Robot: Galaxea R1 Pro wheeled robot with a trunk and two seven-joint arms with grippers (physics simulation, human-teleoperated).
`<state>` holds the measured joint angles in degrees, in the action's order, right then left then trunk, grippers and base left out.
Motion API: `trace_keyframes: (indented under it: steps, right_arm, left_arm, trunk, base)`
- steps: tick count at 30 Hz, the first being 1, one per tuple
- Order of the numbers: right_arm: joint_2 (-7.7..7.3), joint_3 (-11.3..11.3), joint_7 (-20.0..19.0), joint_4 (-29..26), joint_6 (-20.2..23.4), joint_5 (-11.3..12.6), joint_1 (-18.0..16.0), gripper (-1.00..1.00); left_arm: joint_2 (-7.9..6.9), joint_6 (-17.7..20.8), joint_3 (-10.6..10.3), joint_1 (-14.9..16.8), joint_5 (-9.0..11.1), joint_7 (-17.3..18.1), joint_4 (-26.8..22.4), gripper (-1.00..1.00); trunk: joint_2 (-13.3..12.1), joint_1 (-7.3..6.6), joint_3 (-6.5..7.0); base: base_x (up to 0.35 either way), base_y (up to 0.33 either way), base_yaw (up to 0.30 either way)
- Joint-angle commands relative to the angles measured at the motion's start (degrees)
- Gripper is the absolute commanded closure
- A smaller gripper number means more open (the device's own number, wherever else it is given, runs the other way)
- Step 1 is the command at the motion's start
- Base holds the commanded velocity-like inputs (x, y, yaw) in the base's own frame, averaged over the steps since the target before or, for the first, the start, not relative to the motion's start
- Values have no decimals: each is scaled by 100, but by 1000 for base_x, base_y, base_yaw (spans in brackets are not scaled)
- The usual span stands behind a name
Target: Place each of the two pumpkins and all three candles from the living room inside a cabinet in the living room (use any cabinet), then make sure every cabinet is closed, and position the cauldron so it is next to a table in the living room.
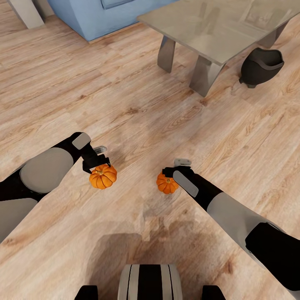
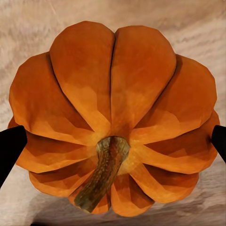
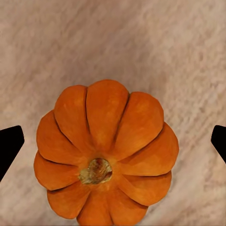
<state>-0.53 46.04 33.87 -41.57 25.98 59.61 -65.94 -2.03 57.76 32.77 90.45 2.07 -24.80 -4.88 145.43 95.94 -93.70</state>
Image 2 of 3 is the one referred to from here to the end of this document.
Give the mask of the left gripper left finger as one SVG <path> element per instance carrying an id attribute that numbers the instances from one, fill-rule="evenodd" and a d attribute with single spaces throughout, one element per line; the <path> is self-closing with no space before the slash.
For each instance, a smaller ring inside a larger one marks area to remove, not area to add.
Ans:
<path id="1" fill-rule="evenodd" d="M 27 144 L 24 126 L 0 132 L 0 188 Z"/>

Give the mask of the pumpkin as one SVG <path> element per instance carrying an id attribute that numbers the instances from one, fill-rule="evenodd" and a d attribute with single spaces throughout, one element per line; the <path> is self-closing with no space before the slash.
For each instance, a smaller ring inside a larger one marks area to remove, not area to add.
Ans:
<path id="1" fill-rule="evenodd" d="M 7 129 L 27 135 L 15 164 L 87 214 L 132 217 L 178 202 L 218 155 L 215 77 L 148 26 L 63 28 L 19 66 L 8 101 Z"/>

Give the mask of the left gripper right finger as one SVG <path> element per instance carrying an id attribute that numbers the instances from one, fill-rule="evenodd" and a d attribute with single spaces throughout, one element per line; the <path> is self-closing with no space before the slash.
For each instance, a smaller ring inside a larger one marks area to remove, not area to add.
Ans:
<path id="1" fill-rule="evenodd" d="M 211 142 L 226 163 L 226 127 L 215 125 Z"/>

